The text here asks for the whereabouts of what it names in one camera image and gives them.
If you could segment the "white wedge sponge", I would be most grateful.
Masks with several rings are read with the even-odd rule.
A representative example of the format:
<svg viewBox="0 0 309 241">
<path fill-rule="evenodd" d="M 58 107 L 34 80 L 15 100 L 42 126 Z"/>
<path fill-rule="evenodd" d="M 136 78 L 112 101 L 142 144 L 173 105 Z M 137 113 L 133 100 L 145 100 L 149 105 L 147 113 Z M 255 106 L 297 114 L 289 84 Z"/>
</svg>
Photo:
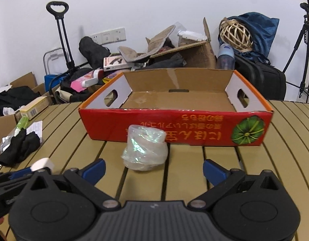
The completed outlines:
<svg viewBox="0 0 309 241">
<path fill-rule="evenodd" d="M 40 160 L 37 160 L 34 164 L 30 166 L 31 172 L 44 169 L 44 168 L 49 168 L 50 171 L 52 172 L 54 169 L 54 164 L 49 158 L 41 158 Z"/>
</svg>

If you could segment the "black cloth on table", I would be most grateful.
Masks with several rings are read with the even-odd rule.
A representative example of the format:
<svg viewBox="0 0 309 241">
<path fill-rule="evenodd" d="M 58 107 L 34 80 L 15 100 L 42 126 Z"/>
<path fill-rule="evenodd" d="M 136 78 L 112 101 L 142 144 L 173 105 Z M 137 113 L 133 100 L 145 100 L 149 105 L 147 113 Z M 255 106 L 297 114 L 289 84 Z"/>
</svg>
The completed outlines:
<svg viewBox="0 0 309 241">
<path fill-rule="evenodd" d="M 27 133 L 22 128 L 17 136 L 13 136 L 10 145 L 0 154 L 0 165 L 14 167 L 23 162 L 32 152 L 40 147 L 40 137 L 35 132 Z"/>
</svg>

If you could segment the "green white tube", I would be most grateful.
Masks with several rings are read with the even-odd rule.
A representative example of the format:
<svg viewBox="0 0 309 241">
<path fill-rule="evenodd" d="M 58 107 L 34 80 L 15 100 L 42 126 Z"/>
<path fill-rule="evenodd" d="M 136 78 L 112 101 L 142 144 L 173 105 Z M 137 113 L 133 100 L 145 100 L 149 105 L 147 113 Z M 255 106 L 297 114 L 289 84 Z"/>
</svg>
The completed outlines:
<svg viewBox="0 0 309 241">
<path fill-rule="evenodd" d="M 19 122 L 16 125 L 15 131 L 14 131 L 14 137 L 21 132 L 22 129 L 26 129 L 28 127 L 29 119 L 27 116 L 21 117 Z"/>
</svg>

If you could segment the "yellow small carton box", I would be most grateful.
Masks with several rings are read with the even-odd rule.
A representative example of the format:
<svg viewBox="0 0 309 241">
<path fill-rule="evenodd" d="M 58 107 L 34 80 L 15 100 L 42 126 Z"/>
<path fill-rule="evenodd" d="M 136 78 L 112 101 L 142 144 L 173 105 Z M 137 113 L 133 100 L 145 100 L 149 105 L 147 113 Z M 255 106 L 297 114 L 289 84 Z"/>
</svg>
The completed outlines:
<svg viewBox="0 0 309 241">
<path fill-rule="evenodd" d="M 43 110 L 45 110 L 50 105 L 47 96 L 40 96 L 34 99 L 32 102 L 26 106 L 21 107 L 19 113 L 22 117 L 27 117 L 28 120 L 33 120 L 38 116 Z"/>
</svg>

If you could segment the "red fruit cardboard box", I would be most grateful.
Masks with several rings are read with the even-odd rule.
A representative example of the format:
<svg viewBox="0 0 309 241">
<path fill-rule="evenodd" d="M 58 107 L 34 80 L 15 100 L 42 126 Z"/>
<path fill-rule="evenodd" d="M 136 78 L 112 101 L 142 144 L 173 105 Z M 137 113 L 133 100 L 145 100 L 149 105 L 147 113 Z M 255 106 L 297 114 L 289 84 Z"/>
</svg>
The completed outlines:
<svg viewBox="0 0 309 241">
<path fill-rule="evenodd" d="M 93 140 L 124 142 L 141 125 L 164 130 L 168 143 L 258 146 L 273 109 L 238 71 L 180 67 L 118 74 L 79 114 Z"/>
</svg>

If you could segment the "tan folding slat table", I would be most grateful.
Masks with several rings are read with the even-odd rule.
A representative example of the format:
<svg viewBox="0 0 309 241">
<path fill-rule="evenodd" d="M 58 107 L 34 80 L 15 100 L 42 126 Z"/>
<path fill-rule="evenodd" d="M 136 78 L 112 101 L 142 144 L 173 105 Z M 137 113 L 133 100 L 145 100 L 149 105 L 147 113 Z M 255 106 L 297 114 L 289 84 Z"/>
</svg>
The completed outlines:
<svg viewBox="0 0 309 241">
<path fill-rule="evenodd" d="M 271 101 L 274 110 L 259 146 L 209 147 L 171 143 L 174 132 L 140 125 L 124 142 L 92 140 L 84 128 L 78 103 L 47 107 L 29 127 L 39 132 L 41 146 L 16 170 L 43 165 L 55 173 L 102 158 L 106 174 L 97 187 L 121 203 L 128 200 L 189 202 L 209 189 L 203 162 L 211 159 L 227 169 L 251 175 L 273 171 L 300 212 L 295 240 L 309 240 L 309 104 Z"/>
</svg>

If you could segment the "black suitcase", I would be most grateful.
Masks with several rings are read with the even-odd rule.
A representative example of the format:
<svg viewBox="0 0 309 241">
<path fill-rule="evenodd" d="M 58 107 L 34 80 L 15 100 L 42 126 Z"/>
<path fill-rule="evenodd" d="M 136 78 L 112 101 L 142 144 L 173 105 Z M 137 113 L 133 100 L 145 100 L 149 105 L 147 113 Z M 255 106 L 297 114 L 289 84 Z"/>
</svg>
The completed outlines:
<svg viewBox="0 0 309 241">
<path fill-rule="evenodd" d="M 283 101 L 286 95 L 286 76 L 270 64 L 250 61 L 235 54 L 235 70 L 243 75 L 267 100 Z"/>
</svg>

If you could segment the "blue water bottle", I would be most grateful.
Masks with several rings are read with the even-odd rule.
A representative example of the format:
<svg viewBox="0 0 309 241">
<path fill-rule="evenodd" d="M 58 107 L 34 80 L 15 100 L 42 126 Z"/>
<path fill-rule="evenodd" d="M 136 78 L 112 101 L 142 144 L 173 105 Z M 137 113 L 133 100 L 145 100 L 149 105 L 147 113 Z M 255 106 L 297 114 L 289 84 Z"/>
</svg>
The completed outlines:
<svg viewBox="0 0 309 241">
<path fill-rule="evenodd" d="M 234 70 L 235 69 L 235 54 L 233 48 L 223 43 L 219 47 L 217 57 L 217 69 L 219 70 Z"/>
</svg>

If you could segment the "open brown cardboard box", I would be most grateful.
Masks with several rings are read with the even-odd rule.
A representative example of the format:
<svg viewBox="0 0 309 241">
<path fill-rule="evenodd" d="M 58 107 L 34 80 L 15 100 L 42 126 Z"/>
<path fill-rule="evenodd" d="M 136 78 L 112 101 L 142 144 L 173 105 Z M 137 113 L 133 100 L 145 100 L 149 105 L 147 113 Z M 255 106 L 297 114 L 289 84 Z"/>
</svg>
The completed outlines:
<svg viewBox="0 0 309 241">
<path fill-rule="evenodd" d="M 211 38 L 206 18 L 203 18 L 203 27 L 205 35 L 207 36 L 207 41 L 185 44 L 180 47 L 156 53 L 150 56 L 149 63 L 153 64 L 163 60 L 168 60 L 176 54 L 179 54 L 186 61 L 185 67 L 215 69 L 217 61 L 210 44 Z"/>
</svg>

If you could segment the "woven rattan ball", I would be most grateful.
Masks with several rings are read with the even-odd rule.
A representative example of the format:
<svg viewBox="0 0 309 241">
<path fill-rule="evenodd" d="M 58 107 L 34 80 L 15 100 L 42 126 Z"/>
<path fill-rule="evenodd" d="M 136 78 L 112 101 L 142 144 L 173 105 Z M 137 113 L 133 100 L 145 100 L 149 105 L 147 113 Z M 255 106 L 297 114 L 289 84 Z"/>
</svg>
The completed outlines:
<svg viewBox="0 0 309 241">
<path fill-rule="evenodd" d="M 236 19 L 223 18 L 219 25 L 219 37 L 237 51 L 249 52 L 253 49 L 254 42 L 250 31 Z"/>
</svg>

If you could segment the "dark blue fabric bag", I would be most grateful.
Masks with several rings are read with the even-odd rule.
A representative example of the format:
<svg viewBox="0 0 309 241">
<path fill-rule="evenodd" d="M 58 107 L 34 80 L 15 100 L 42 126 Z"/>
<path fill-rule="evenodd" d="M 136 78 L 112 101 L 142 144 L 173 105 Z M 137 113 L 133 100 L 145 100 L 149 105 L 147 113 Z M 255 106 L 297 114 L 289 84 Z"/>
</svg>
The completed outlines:
<svg viewBox="0 0 309 241">
<path fill-rule="evenodd" d="M 280 20 L 278 18 L 270 18 L 259 12 L 246 12 L 238 16 L 226 17 L 228 20 L 236 19 L 243 23 L 250 31 L 253 39 L 253 49 L 249 52 L 240 52 L 233 50 L 235 54 L 242 56 L 251 61 L 259 61 L 269 64 L 268 59 L 272 43 L 275 39 L 277 28 Z M 218 34 L 219 44 L 223 44 Z"/>
</svg>

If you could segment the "black bag by wall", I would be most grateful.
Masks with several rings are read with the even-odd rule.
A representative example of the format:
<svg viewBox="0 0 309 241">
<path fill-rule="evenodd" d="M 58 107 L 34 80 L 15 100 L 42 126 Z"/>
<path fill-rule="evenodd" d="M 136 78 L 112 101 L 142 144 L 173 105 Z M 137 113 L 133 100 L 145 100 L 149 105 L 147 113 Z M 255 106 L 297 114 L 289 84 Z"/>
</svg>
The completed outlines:
<svg viewBox="0 0 309 241">
<path fill-rule="evenodd" d="M 95 43 L 91 37 L 80 40 L 79 51 L 93 69 L 103 68 L 103 59 L 110 56 L 110 50 Z"/>
</svg>

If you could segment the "white wall socket panel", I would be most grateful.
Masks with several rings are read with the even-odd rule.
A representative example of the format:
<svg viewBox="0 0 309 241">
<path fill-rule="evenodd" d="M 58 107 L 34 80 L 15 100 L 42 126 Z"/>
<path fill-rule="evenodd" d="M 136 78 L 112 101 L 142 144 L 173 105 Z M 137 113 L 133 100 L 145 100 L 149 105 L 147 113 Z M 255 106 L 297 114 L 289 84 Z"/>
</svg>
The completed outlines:
<svg viewBox="0 0 309 241">
<path fill-rule="evenodd" d="M 100 33 L 90 35 L 92 40 L 99 44 L 111 44 L 114 42 L 126 41 L 126 30 L 125 27 L 120 27 L 116 29 L 111 29 L 108 31 L 103 31 Z"/>
</svg>

